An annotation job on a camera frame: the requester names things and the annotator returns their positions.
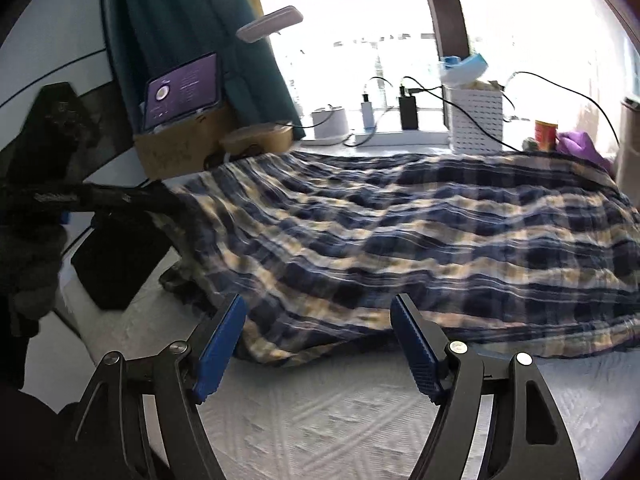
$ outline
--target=plastic storage basket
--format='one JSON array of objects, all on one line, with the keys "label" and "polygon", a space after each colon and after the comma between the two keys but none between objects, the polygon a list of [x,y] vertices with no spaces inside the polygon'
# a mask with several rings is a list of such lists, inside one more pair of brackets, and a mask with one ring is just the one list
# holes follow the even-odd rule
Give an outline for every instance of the plastic storage basket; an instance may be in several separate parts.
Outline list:
[{"label": "plastic storage basket", "polygon": [[[496,139],[502,140],[502,93],[491,90],[447,88],[447,98],[472,116],[480,126]],[[449,106],[451,149],[454,153],[495,153],[502,145],[482,133],[457,108]]]}]

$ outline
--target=grey glove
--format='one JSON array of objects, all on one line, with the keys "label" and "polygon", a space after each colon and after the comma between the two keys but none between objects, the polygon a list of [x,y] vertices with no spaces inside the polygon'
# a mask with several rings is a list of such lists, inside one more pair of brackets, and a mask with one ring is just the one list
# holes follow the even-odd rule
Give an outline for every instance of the grey glove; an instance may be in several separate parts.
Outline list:
[{"label": "grey glove", "polygon": [[66,231],[60,225],[0,226],[0,294],[27,319],[53,308]]}]

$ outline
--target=purple cloth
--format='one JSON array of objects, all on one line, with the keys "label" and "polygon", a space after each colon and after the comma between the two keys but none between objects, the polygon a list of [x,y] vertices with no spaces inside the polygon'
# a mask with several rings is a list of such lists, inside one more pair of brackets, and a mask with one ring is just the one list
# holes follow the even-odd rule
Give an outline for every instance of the purple cloth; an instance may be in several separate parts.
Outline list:
[{"label": "purple cloth", "polygon": [[587,132],[565,132],[558,134],[556,151],[593,162],[611,174],[612,164],[596,151],[593,141]]}]

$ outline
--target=screw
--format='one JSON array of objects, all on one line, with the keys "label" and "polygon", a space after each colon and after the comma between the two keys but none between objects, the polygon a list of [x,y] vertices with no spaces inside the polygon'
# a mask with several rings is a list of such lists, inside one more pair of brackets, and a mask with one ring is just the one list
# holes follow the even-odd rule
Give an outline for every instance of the screw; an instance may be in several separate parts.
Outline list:
[{"label": "screw", "polygon": [[449,349],[454,354],[464,354],[466,353],[467,347],[462,341],[452,341],[449,343]]},{"label": "screw", "polygon": [[529,366],[533,362],[531,356],[524,352],[520,352],[516,355],[516,360],[523,366]]},{"label": "screw", "polygon": [[184,341],[174,341],[169,345],[169,350],[174,354],[181,354],[184,352],[189,346]]},{"label": "screw", "polygon": [[117,352],[109,352],[102,358],[102,362],[106,365],[114,365],[120,360],[120,354]]}]

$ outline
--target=teal curtain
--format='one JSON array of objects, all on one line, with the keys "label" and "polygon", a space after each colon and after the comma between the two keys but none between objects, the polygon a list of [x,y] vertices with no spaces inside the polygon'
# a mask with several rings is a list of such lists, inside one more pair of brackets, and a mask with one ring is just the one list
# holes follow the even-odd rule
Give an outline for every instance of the teal curtain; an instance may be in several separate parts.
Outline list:
[{"label": "teal curtain", "polygon": [[[236,30],[255,19],[248,0],[101,0],[105,43],[134,131],[145,84],[209,52],[222,62],[226,97],[242,125],[300,124],[266,40],[246,44]],[[296,138],[304,136],[296,128]]]}]

